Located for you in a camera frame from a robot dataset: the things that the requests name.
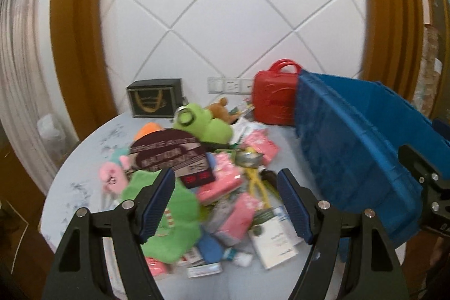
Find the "yellow handled pliers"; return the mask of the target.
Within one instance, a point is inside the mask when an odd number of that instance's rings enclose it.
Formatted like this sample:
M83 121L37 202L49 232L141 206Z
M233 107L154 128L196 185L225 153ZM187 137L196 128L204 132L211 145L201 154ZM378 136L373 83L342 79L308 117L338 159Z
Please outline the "yellow handled pliers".
M261 165L260 154L251 147L245 148L244 151L248 161L247 167L245 168L248 179L247 190L253 198L259 199L262 202L265 209L270 209L269 195L259 173L259 167Z

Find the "green frog plush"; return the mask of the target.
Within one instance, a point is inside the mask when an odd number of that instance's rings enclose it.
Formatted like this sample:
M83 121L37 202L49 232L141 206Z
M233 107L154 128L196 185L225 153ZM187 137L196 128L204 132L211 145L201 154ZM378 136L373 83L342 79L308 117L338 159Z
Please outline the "green frog plush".
M174 116L173 129L192 134L201 142L228 144L233 137L230 124L197 103L188 103L179 107Z

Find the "brown teddy bear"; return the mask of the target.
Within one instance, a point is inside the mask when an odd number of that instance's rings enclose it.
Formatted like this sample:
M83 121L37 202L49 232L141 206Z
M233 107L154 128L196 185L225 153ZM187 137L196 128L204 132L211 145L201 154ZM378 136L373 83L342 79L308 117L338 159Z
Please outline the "brown teddy bear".
M212 103L207 106L207 109L211 112L211 115L214 119L221 119L225 123L231 125L239 119L240 114L231 114L226 108L227 104L227 98L221 98L220 100L218 100L218 102Z

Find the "black gift box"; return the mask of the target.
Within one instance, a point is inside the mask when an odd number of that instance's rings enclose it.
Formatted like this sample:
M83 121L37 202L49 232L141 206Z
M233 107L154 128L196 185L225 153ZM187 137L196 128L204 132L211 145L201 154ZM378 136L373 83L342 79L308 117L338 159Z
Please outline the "black gift box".
M135 81L127 86L127 96L135 118L171 118L183 105L180 78Z

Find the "pink flower tissue pack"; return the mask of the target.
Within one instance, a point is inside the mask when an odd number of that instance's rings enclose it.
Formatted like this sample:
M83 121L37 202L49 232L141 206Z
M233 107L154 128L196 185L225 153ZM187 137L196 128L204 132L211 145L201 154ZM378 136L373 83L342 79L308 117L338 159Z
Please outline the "pink flower tissue pack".
M249 193L241 193L234 202L232 212L214 236L227 247L239 244L251 226L255 213L263 208L261 200Z

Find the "white teal pill bottle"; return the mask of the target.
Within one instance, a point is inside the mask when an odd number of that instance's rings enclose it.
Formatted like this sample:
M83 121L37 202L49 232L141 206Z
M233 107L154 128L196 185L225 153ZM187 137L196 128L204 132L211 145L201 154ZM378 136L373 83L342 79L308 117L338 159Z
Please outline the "white teal pill bottle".
M238 267L249 267L253 262L253 254L229 247L224 251L223 260L233 263Z

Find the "blue white ointment box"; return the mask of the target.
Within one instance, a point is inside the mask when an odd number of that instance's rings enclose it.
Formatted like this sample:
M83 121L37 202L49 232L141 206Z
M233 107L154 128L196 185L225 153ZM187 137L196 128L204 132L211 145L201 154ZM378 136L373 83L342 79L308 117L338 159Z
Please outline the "blue white ointment box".
M297 235L297 232L294 229L294 226L291 223L290 217L287 214L285 207L278 206L273 209L273 213L278 218L279 223L281 224L287 238L291 241L294 246L300 244L303 239Z

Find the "pink pig plush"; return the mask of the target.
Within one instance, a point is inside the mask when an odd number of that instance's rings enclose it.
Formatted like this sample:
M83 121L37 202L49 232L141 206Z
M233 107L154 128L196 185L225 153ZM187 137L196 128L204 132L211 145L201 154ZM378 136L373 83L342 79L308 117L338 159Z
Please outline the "pink pig plush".
M118 163L112 161L103 163L99 169L99 179L103 190L120 195L129 183L127 172L130 169L131 162L127 155L121 155Z

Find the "white curtain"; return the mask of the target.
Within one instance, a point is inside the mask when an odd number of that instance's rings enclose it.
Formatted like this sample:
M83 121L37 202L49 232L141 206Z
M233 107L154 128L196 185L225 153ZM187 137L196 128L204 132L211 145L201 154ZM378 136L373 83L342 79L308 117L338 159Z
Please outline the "white curtain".
M53 57L50 0L1 0L1 124L43 194L78 142Z

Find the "green plush towel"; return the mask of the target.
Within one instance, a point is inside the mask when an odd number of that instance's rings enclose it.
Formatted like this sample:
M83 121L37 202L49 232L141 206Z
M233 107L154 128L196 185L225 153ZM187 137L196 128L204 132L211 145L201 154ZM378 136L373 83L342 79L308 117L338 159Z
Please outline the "green plush towel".
M179 180L154 236L141 245L145 257L176 263L201 238L200 205L195 194Z

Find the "blue plastic crate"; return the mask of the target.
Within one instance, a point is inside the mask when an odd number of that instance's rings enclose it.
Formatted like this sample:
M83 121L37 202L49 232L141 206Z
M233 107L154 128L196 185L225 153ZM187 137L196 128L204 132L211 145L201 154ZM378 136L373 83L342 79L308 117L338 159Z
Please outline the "blue plastic crate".
M294 127L322 198L349 213L373 209L395 247L419 231L422 187L382 134L321 75L300 72Z

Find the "maroon knit beanie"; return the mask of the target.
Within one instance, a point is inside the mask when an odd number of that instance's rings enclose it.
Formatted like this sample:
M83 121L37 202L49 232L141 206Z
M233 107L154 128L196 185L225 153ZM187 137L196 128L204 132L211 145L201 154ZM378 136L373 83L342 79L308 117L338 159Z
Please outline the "maroon knit beanie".
M140 170L156 172L171 168L188 189L216 180L204 147L189 132L178 129L151 132L131 144L129 153Z

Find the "white green patch box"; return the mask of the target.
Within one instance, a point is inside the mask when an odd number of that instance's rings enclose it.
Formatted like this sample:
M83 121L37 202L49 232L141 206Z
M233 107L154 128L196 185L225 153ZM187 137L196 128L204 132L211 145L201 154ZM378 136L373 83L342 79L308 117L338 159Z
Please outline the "white green patch box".
M248 234L265 270L298 255L298 250L271 209L258 210L255 213Z

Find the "pink tissue pack far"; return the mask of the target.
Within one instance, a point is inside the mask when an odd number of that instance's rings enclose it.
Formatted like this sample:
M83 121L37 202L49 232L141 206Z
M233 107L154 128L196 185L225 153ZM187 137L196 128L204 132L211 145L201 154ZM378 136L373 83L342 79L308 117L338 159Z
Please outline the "pink tissue pack far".
M240 145L261 154L265 166L269 165L280 151L280 148L267 137L264 130L252 131Z

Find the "wall power socket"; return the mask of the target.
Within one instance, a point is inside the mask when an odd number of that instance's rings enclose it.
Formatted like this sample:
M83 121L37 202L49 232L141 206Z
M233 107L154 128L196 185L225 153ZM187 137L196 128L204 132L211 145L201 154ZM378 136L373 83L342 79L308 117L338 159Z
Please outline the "wall power socket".
M239 94L250 95L253 92L251 78L208 78L208 92L210 94Z

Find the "pink tissue pack left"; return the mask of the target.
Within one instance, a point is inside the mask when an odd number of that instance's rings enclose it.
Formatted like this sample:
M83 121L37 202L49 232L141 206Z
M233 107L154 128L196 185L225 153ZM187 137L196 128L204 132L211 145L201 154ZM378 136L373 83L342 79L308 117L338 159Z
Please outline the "pink tissue pack left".
M169 275L169 268L165 263L151 257L146 257L146 262L154 279L162 279Z

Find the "small white medicine box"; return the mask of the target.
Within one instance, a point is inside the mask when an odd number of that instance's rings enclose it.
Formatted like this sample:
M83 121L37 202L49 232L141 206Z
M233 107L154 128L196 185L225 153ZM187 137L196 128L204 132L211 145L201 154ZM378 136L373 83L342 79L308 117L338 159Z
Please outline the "small white medicine box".
M208 263L194 267L189 267L187 270L188 278L200 278L205 276L213 276L220 274L223 271L221 263Z

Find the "orange plush toy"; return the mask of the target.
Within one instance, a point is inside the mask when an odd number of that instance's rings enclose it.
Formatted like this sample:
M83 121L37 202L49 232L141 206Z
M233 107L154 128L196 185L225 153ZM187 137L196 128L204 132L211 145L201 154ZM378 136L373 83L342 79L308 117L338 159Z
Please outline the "orange plush toy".
M145 137L153 132L162 131L163 127L160 126L158 123L147 123L145 124L134 136L134 141L137 141L141 139L142 137Z

